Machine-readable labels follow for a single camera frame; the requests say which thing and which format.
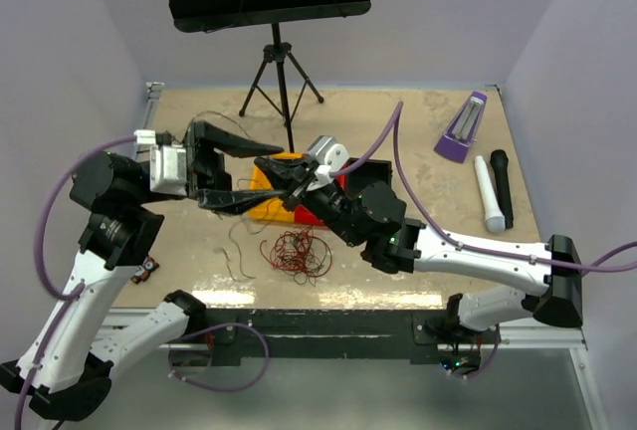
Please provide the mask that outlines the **yellow plastic bin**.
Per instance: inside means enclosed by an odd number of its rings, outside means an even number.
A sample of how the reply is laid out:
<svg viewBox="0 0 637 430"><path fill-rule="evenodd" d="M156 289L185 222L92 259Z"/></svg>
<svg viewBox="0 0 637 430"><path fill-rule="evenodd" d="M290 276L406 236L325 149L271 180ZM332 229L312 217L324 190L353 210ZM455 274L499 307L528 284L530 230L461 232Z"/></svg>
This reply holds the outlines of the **yellow plastic bin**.
<svg viewBox="0 0 637 430"><path fill-rule="evenodd" d="M253 191L272 189L270 181L256 165L253 166L252 176L249 180L249 189ZM284 209L282 201L278 198L269 199L257 205L248 211L248 216L254 221L295 223L295 212Z"/></svg>

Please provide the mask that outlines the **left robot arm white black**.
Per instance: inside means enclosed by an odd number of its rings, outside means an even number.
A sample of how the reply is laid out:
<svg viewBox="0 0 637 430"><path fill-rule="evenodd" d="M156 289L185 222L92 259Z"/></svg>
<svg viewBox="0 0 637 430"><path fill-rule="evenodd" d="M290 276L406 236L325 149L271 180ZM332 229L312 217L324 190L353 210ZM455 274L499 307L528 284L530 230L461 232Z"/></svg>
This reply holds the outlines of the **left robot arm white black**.
<svg viewBox="0 0 637 430"><path fill-rule="evenodd" d="M46 226L39 223L36 228L36 272L56 303L29 349L1 366L2 386L19 397L16 428L22 427L26 410L51 429L82 421L101 406L113 383L133 364L165 343L195 342L204 335L205 305L175 291L136 323L98 339L115 298L142 267L163 224L163 216L153 213L150 205L192 199L205 210L243 213L262 198L233 189L226 158L280 152L276 145L204 120L193 121L182 139L149 129L139 129L128 139L148 149L146 160L118 154L108 142L83 155L58 180L58 187L68 188L71 200L89 214L62 289L47 274Z"/></svg>

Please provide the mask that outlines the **red plastic bin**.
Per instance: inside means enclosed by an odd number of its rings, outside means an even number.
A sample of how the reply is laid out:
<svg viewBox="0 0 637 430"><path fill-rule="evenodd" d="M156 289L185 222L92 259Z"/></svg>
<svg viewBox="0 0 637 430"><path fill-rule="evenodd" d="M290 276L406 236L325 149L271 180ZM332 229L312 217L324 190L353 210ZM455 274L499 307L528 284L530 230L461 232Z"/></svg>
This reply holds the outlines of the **red plastic bin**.
<svg viewBox="0 0 637 430"><path fill-rule="evenodd" d="M308 191L296 207L295 223L325 227L324 218L331 220L338 210L336 202L343 198L345 177L338 177L329 185L316 191Z"/></svg>

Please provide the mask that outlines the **black plastic bin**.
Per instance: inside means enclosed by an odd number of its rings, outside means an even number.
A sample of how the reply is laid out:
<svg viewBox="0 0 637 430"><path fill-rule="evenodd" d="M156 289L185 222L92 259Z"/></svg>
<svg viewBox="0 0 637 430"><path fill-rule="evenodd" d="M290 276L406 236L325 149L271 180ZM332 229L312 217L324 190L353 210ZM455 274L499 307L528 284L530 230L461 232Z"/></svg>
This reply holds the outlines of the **black plastic bin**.
<svg viewBox="0 0 637 430"><path fill-rule="evenodd" d="M348 196L356 196L366 186L375 182L392 184L392 162L369 159L359 168L349 173L344 180L344 191Z"/></svg>

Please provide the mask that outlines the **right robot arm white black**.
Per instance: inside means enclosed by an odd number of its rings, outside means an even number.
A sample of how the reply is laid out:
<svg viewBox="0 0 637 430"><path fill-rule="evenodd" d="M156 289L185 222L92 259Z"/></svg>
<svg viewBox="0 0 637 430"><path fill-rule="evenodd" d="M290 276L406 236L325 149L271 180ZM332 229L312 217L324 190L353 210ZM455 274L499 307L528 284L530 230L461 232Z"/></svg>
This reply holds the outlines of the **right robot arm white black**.
<svg viewBox="0 0 637 430"><path fill-rule="evenodd" d="M309 157L258 157L256 167L280 192L283 205L307 208L349 247L386 274L437 272L495 283L481 293L452 296L442 330L457 343L478 332L519 319L562 328L583 325L581 277L573 270L572 241L513 243L437 230L406 217L406 204L391 186L377 181L354 197L332 181L312 188L318 164Z"/></svg>

